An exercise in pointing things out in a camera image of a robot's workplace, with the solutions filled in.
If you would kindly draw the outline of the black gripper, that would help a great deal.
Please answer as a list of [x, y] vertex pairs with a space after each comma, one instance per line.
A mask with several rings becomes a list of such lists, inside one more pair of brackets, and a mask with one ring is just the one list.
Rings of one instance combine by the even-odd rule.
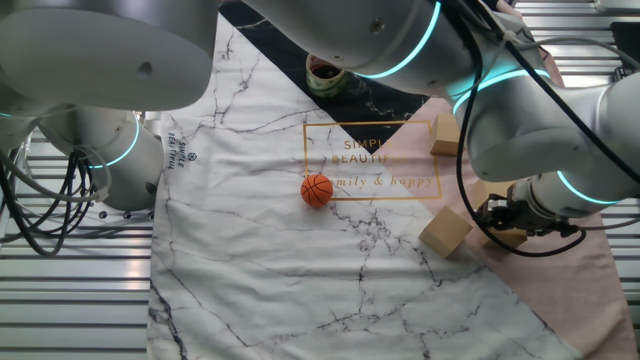
[[535, 214], [523, 200], [488, 197], [476, 208], [475, 215], [477, 225], [487, 229], [523, 230], [529, 237], [542, 237], [557, 231], [556, 222], [535, 228]]

